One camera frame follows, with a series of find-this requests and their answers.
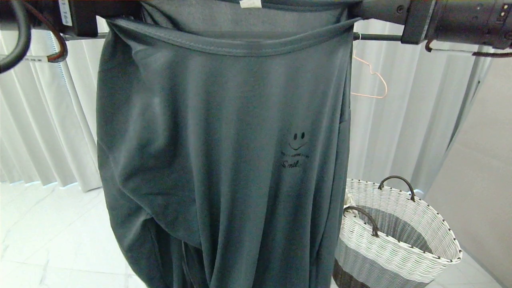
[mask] brown basket handle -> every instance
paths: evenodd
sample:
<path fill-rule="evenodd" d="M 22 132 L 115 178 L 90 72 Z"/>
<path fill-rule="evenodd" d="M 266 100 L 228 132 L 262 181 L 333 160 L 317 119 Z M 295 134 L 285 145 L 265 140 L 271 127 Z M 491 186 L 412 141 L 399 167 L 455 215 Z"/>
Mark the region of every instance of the brown basket handle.
<path fill-rule="evenodd" d="M 409 183 L 409 181 L 407 181 L 407 179 L 403 178 L 402 176 L 392 175 L 392 176 L 388 176 L 388 177 L 384 178 L 384 180 L 382 180 L 380 182 L 380 185 L 379 185 L 378 189 L 382 190 L 384 188 L 384 182 L 388 181 L 389 179 L 393 179 L 393 178 L 400 179 L 400 180 L 404 181 L 407 184 L 407 186 L 409 187 L 409 190 L 411 191 L 411 200 L 413 202 L 416 202 L 416 199 L 415 199 L 416 195 L 414 195 L 414 188 L 413 188 L 413 186 Z"/>
<path fill-rule="evenodd" d="M 379 227 L 377 226 L 377 222 L 375 222 L 375 220 L 373 219 L 372 216 L 370 216 L 370 214 L 368 214 L 368 212 L 366 212 L 364 209 L 362 208 L 359 208 L 359 207 L 355 207 L 355 206 L 347 206 L 343 209 L 343 212 L 346 212 L 347 210 L 356 210 L 358 212 L 361 212 L 363 215 L 365 215 L 366 217 L 368 217 L 368 219 L 370 220 L 370 222 L 372 222 L 372 235 L 375 236 L 375 237 L 379 237 Z"/>

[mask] floor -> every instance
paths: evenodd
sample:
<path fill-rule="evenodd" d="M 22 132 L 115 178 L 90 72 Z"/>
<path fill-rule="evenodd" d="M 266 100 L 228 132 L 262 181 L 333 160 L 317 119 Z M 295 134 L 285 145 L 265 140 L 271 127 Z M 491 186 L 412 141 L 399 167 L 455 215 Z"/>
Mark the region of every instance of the floor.
<path fill-rule="evenodd" d="M 0 219 L 2 288 L 145 288 L 119 251 L 101 189 L 2 183 Z M 464 255 L 428 288 L 500 286 Z"/>

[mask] dark gray t-shirt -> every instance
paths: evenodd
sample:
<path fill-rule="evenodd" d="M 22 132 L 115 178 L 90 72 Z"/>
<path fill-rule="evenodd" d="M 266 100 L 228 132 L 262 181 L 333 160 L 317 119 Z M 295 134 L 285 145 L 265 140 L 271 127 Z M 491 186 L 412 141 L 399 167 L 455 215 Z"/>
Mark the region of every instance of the dark gray t-shirt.
<path fill-rule="evenodd" d="M 209 2 L 229 7 L 218 17 L 248 13 Z M 186 3 L 190 15 L 202 11 L 192 13 L 201 1 Z M 329 286 L 349 155 L 355 20 L 343 2 L 297 3 L 323 5 L 244 17 L 253 28 L 265 11 L 329 19 L 289 29 L 274 22 L 273 31 L 205 18 L 193 27 L 199 20 L 178 8 L 170 10 L 181 21 L 147 13 L 162 26 L 109 20 L 98 76 L 99 167 L 114 234 L 149 288 Z M 162 16 L 168 25 L 158 23 Z"/>

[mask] robotic arm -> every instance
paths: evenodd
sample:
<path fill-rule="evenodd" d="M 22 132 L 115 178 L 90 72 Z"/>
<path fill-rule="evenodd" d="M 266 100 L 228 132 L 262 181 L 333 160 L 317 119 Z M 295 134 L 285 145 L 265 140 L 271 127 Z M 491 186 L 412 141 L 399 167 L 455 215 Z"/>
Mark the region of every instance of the robotic arm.
<path fill-rule="evenodd" d="M 22 11 L 23 7 L 30 13 Z M 412 45 L 426 41 L 425 48 L 430 52 L 430 43 L 434 40 L 495 49 L 512 48 L 511 9 L 512 0 L 362 0 L 350 7 L 350 12 L 363 19 L 404 25 L 402 35 L 356 34 L 355 40 L 400 41 Z M 124 15 L 141 19 L 139 1 L 126 0 L 11 0 L 0 1 L 0 11 L 0 29 L 20 31 L 13 53 L 0 59 L 0 73 L 25 58 L 30 44 L 30 27 L 76 39 L 97 38 L 96 16 Z M 53 56 L 51 61 L 62 61 L 65 55 Z M 473 55 L 512 57 L 512 53 L 474 52 Z"/>

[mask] white wicker basket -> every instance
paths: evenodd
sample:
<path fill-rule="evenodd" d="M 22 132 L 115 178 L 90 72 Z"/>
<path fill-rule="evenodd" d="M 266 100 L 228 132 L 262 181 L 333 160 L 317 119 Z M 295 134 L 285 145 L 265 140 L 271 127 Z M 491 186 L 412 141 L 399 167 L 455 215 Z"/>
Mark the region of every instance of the white wicker basket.
<path fill-rule="evenodd" d="M 391 178 L 405 181 L 412 196 L 385 187 Z M 360 213 L 343 217 L 333 274 L 339 287 L 425 287 L 460 262 L 462 250 L 452 230 L 437 211 L 415 197 L 404 178 L 390 176 L 380 185 L 348 179 L 346 192 L 357 207 L 345 209 Z"/>

